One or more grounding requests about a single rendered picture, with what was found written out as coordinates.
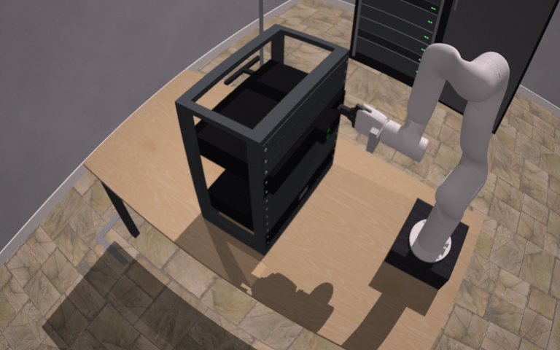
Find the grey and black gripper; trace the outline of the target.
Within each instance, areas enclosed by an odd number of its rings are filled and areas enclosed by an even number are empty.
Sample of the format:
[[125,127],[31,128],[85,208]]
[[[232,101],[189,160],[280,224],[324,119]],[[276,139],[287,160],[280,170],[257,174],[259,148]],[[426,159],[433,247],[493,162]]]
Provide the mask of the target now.
[[381,130],[388,122],[385,115],[367,104],[357,104],[354,108],[340,104],[337,110],[351,121],[352,127],[357,132],[365,136],[369,136],[372,127]]

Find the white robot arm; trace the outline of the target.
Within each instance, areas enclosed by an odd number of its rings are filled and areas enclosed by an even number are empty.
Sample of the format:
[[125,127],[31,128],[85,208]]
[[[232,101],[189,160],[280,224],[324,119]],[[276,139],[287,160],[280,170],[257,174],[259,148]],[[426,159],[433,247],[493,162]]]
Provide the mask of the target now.
[[428,218],[416,223],[409,236],[412,252],[428,263],[438,262],[448,254],[451,234],[487,180],[491,132],[508,86],[510,69],[500,54],[486,52],[471,62],[463,60],[457,49],[448,44],[431,44],[421,57],[404,126],[390,120],[380,133],[372,128],[367,141],[366,151],[372,154],[381,136],[381,143],[420,163],[429,143],[422,135],[446,80],[468,100],[460,133],[464,153],[437,188],[437,203]]

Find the black server rack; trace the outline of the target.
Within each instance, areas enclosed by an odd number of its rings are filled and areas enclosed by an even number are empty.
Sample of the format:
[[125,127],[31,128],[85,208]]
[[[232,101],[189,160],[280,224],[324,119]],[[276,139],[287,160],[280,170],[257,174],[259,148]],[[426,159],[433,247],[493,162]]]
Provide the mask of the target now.
[[[308,74],[284,64],[284,35],[331,53]],[[271,59],[213,111],[196,103],[270,41]],[[333,165],[349,51],[274,24],[175,100],[203,218],[262,256]],[[196,125],[193,116],[201,119]],[[201,155],[225,169],[209,188]]]

